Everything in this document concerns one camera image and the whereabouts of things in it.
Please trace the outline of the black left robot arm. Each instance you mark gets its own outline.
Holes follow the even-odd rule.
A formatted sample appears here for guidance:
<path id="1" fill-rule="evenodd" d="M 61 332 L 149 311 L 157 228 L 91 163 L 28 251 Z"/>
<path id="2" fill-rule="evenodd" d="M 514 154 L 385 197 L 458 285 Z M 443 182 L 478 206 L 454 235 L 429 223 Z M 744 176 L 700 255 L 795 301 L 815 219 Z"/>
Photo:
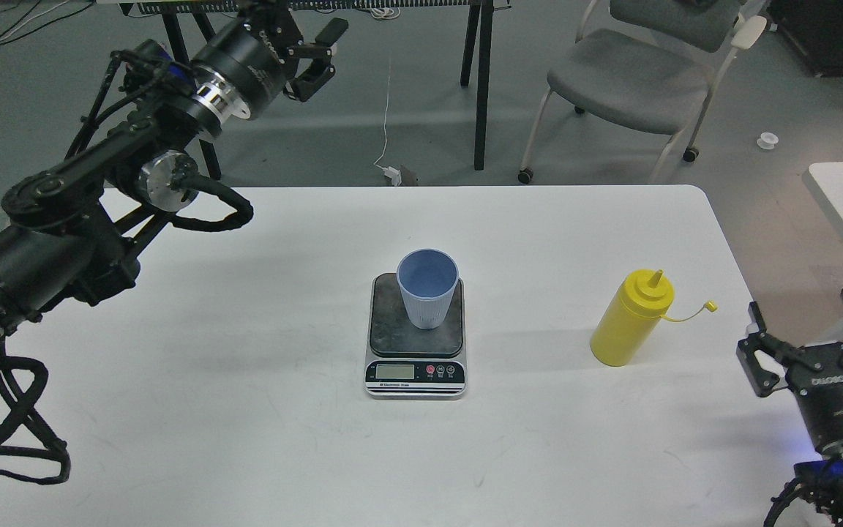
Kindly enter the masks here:
<path id="1" fill-rule="evenodd" d="M 43 363 L 9 356 L 4 341 L 61 301 L 94 306 L 134 287 L 140 255 L 164 227 L 230 231 L 253 206 L 204 176 L 185 146 L 214 140 L 231 117 L 254 119 L 278 94 L 307 101 L 334 77 L 348 29 L 331 19 L 305 41 L 288 1 L 241 1 L 238 15 L 188 61 L 157 41 L 114 51 L 100 92 L 66 157 L 24 178 L 1 201 L 0 456 L 58 463 L 56 476 L 0 469 L 41 486 L 67 481 L 67 445 L 36 411 L 49 379 Z"/>

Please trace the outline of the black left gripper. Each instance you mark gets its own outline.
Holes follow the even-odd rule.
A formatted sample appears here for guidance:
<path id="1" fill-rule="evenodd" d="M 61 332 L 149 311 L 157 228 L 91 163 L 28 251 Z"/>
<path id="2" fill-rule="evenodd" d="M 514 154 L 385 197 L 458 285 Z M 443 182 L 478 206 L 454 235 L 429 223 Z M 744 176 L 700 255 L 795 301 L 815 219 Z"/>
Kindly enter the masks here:
<path id="1" fill-rule="evenodd" d="M 215 121 L 260 116 L 278 96 L 308 101 L 334 77 L 331 60 L 349 22 L 331 19 L 314 42 L 302 42 L 288 1 L 238 1 L 239 16 L 218 31 L 190 64 L 194 103 Z M 298 61 L 310 60 L 298 73 Z"/>

